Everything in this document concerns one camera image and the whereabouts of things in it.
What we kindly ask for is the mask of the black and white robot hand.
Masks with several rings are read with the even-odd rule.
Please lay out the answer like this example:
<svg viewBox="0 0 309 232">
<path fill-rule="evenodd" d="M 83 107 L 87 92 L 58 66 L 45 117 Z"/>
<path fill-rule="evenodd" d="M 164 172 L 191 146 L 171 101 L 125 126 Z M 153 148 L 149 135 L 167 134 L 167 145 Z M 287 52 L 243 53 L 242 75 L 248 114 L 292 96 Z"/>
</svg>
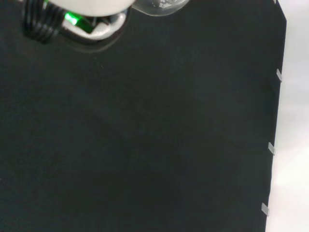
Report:
<svg viewBox="0 0 309 232">
<path fill-rule="evenodd" d="M 127 24 L 132 0 L 24 0 L 23 34 L 41 44 L 53 40 L 85 53 L 106 50 Z"/>
</svg>

